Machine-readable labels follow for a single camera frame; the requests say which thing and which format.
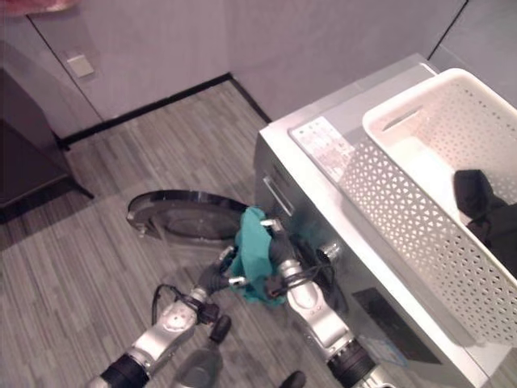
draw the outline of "dark cabinet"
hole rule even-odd
[[[93,198],[77,183],[40,107],[4,70],[0,209],[58,182]]]

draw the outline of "perforated basket side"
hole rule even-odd
[[[416,137],[454,171],[481,169],[498,196],[517,201],[517,111],[470,73],[451,69],[421,82],[371,109],[363,124],[386,154],[397,139]]]
[[[517,282],[373,141],[339,187],[478,341],[517,346]]]

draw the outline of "light switch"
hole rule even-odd
[[[94,73],[94,68],[84,55],[77,55],[66,61],[77,77],[84,77],[85,75]]]

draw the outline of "green towel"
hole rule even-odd
[[[260,225],[265,214],[259,208],[249,207],[241,216],[241,229],[235,236],[237,257],[233,260],[231,270],[234,276],[244,276],[250,283],[238,292],[248,302],[262,302],[279,305],[284,297],[269,299],[264,289],[267,277],[276,274],[276,268],[269,261],[269,243],[271,236]]]

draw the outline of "gray floor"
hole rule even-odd
[[[160,280],[188,290],[218,251],[138,238],[127,204],[161,188],[251,203],[263,126],[227,82],[73,145],[67,157],[95,200],[71,192],[2,227],[2,386],[82,386],[149,325]],[[216,301],[233,319],[221,386],[278,386],[295,369],[308,386],[338,386],[282,308],[247,305],[230,291]],[[199,327],[151,386],[168,386],[206,333]],[[515,353],[508,360],[499,387],[517,381]]]

